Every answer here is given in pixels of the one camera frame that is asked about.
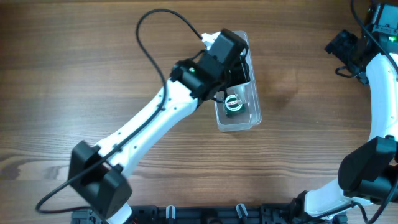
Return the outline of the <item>green Zam-Buk ointment box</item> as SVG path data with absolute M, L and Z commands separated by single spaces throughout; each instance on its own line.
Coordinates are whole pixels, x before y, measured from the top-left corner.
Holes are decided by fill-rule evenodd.
M 223 102 L 223 106 L 226 116 L 229 118 L 243 114 L 246 111 L 245 105 L 241 103 L 241 100 L 235 94 L 228 95 Z

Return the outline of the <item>white spray bottle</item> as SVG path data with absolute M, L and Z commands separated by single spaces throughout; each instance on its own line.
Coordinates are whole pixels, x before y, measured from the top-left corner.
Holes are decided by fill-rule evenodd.
M 243 105 L 247 103 L 246 87 L 242 85 L 233 86 L 227 89 L 228 95 L 234 95 L 238 104 Z

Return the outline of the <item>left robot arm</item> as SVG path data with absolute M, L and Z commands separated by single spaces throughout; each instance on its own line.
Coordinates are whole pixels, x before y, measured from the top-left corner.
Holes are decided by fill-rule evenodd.
M 203 34 L 197 61 L 178 61 L 158 94 L 124 126 L 94 146 L 79 142 L 72 150 L 68 180 L 105 223 L 124 223 L 132 215 L 127 178 L 139 160 L 174 125 L 204 101 L 242 76 L 249 52 L 245 37 L 222 29 Z

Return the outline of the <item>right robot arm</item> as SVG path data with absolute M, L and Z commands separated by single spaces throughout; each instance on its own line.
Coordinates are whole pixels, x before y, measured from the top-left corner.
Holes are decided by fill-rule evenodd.
M 361 28 L 357 37 L 341 31 L 326 47 L 343 66 L 369 85 L 371 130 L 363 144 L 341 162 L 335 180 L 304 191 L 289 205 L 289 223 L 338 223 L 338 216 L 358 207 L 365 223 L 374 223 L 388 206 L 397 203 L 397 5 L 373 2 L 365 20 L 351 13 Z

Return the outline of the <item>clear plastic container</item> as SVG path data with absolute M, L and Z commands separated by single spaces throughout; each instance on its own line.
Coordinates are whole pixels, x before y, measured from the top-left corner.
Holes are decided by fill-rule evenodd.
M 239 114 L 234 117 L 227 117 L 224 111 L 223 103 L 215 103 L 215 113 L 218 129 L 221 132 L 230 131 L 243 131 L 251 129 L 261 123 L 262 115 L 259 104 L 259 97 L 256 86 L 256 78 L 252 65 L 251 52 L 244 51 L 241 53 L 246 59 L 249 65 L 249 75 L 251 81 L 245 84 L 241 84 L 246 87 L 247 103 L 245 103 L 246 111 L 243 114 Z

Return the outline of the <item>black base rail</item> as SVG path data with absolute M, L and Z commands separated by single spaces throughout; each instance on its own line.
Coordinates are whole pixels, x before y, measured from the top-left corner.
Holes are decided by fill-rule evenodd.
M 292 217 L 287 204 L 261 206 L 156 207 L 132 206 L 126 223 L 301 223 L 306 218 Z

